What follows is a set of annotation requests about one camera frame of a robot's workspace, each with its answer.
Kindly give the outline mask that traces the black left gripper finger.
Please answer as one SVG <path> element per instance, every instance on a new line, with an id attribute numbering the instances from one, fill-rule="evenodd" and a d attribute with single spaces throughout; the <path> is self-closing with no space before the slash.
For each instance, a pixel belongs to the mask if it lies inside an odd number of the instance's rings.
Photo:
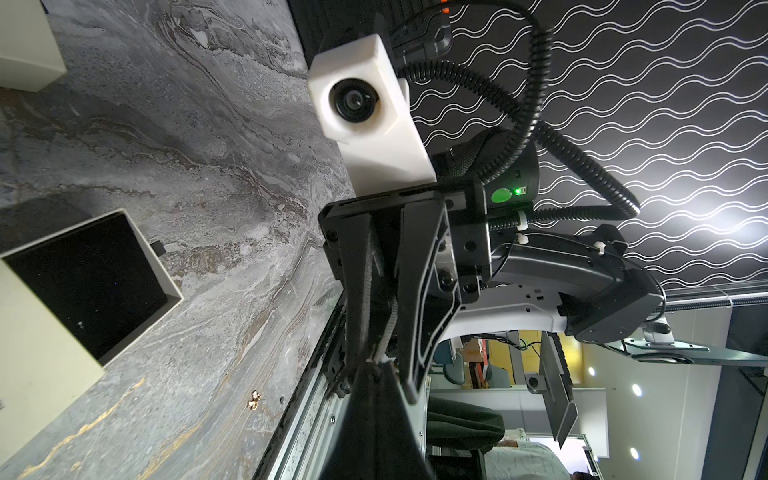
<path id="1" fill-rule="evenodd" d="M 391 362 L 367 362 L 358 368 L 337 441 L 319 477 L 435 477 L 417 445 Z"/>

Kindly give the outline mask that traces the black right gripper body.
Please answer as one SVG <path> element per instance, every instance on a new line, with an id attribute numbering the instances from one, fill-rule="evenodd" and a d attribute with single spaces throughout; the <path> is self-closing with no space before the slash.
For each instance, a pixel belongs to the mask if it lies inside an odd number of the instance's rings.
<path id="1" fill-rule="evenodd" d="M 491 277 L 492 247 L 488 216 L 490 213 L 498 213 L 501 210 L 500 205 L 492 202 L 492 192 L 500 188 L 509 190 L 523 188 L 524 194 L 514 195 L 505 201 L 505 206 L 510 207 L 517 203 L 527 204 L 531 195 L 538 189 L 537 158 L 531 143 L 526 144 L 512 166 L 493 183 L 484 185 L 477 179 L 477 172 L 505 148 L 510 135 L 507 129 L 492 128 L 475 135 L 467 142 L 437 154 L 438 165 L 443 170 L 454 170 L 461 164 L 466 164 L 468 167 L 460 176 L 451 175 L 432 184 L 361 196 L 327 205 L 318 217 L 325 235 L 325 254 L 327 216 L 371 214 L 374 217 L 382 257 L 391 281 L 391 298 L 396 298 L 394 267 L 397 253 L 398 214 L 409 202 L 441 197 L 445 200 L 449 216 L 450 236 L 446 240 L 452 247 L 456 264 L 460 300 L 477 299 L 481 282 Z"/>

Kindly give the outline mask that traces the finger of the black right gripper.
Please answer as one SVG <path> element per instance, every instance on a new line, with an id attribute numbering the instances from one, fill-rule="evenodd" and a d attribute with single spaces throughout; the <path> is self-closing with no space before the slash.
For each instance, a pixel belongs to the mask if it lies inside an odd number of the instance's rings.
<path id="1" fill-rule="evenodd" d="M 326 217 L 326 254 L 346 294 L 346 370 L 376 356 L 391 313 L 391 281 L 374 217 Z"/>
<path id="2" fill-rule="evenodd" d="M 460 306 L 458 274 L 445 200 L 421 199 L 398 214 L 396 280 L 397 365 L 406 401 L 422 389 L 438 338 Z"/>

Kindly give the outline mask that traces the cream jewelry box sleeve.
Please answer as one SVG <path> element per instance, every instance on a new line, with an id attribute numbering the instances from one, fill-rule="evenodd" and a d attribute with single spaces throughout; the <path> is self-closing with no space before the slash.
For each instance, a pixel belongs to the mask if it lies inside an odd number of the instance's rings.
<path id="1" fill-rule="evenodd" d="M 1 87 L 38 92 L 67 72 L 42 1 L 1 1 Z"/>

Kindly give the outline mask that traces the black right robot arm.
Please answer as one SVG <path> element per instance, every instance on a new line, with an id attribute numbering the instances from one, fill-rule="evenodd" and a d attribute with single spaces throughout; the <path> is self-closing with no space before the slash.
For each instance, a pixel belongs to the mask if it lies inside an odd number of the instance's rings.
<path id="1" fill-rule="evenodd" d="M 393 355 L 408 399 L 464 305 L 494 282 L 558 296 L 565 331 L 583 343 L 620 340 L 662 302 L 662 289 L 628 269 L 613 205 L 534 210 L 490 206 L 476 171 L 508 143 L 493 129 L 430 158 L 412 140 L 348 139 L 340 150 L 356 192 L 319 215 L 325 252 L 347 295 L 346 350 L 334 374 Z"/>

